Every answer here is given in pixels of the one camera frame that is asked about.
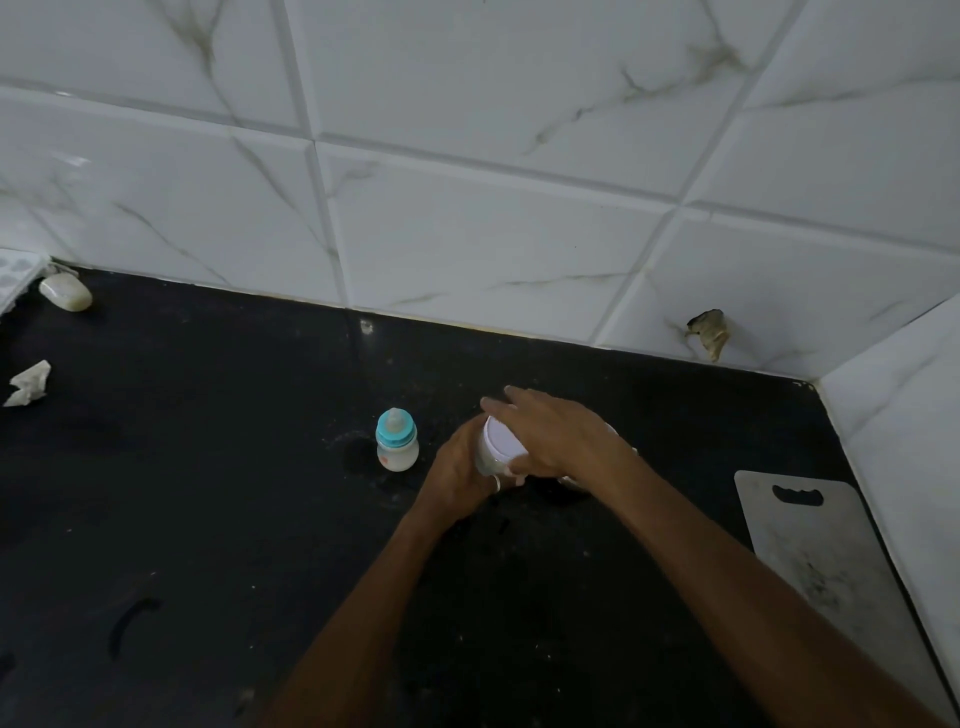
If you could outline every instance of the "marble tile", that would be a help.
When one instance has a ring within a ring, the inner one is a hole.
[[[586,341],[666,206],[321,144],[352,304]]]
[[[4,0],[0,75],[126,106],[299,127],[269,0]]]
[[[0,248],[70,257],[0,177]]]
[[[325,0],[301,13],[327,133],[676,193],[788,5]]]
[[[692,197],[960,248],[960,4],[811,2]]]
[[[960,296],[825,376],[821,388],[880,532],[960,692]]]
[[[4,184],[56,234],[51,254],[340,302],[312,142],[17,89],[0,117]]]
[[[960,255],[690,210],[672,221],[598,343],[707,361],[686,322],[722,309],[721,362],[818,377],[960,291]]]

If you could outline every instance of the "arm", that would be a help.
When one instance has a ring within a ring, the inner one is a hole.
[[[570,474],[650,551],[713,644],[780,726],[943,726],[753,553],[583,405],[507,388],[484,399],[530,452],[517,474]]]
[[[375,718],[423,565],[444,532],[496,487],[473,466],[485,420],[480,415],[469,421],[440,448],[413,508],[300,659],[261,726],[364,726]]]

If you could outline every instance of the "person's left hand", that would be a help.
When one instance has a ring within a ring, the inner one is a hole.
[[[481,475],[474,465],[477,440],[486,420],[487,415],[480,414],[463,423],[441,446],[410,511],[440,532],[469,516],[497,491],[496,479]],[[500,483],[504,488],[513,485],[502,475]]]

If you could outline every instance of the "person's right hand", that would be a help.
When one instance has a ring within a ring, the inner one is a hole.
[[[569,475],[591,489],[591,477],[602,466],[636,458],[603,419],[579,402],[533,389],[508,386],[503,391],[513,404],[484,397],[480,406],[506,425],[530,453],[511,461],[514,475]]]

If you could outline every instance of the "soap bar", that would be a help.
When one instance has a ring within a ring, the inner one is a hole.
[[[70,273],[55,273],[43,279],[40,284],[40,293],[64,311],[83,311],[90,308],[93,303],[90,289]]]

